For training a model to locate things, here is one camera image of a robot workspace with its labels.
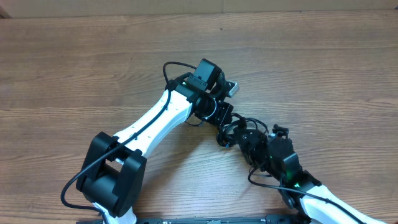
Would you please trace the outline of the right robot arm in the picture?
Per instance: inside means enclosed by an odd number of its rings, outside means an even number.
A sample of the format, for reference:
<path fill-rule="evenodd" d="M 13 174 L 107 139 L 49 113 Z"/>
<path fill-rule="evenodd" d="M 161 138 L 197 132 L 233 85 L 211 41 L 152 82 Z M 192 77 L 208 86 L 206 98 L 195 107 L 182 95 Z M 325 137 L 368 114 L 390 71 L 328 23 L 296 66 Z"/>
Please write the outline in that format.
<path fill-rule="evenodd" d="M 285 204 L 310 223 L 381 223 L 336 197 L 321 181 L 303 170 L 289 138 L 289 129 L 274 125 L 266 135 L 239 125 L 233 130 L 246 162 L 252 185 L 276 189 Z"/>

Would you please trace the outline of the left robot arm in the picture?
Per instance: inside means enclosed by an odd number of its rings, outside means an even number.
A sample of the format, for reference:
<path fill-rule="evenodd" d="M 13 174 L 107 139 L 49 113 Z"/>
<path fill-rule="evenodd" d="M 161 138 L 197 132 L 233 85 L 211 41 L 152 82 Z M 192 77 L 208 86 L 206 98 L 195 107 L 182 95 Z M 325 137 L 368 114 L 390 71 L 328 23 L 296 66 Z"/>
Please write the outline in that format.
<path fill-rule="evenodd" d="M 191 115 L 217 127 L 230 123 L 233 106 L 224 99 L 238 90 L 220 67 L 202 59 L 193 72 L 167 79 L 160 100 L 133 124 L 112 136 L 97 134 L 75 182 L 102 223 L 136 223 L 132 207 L 152 151 Z"/>

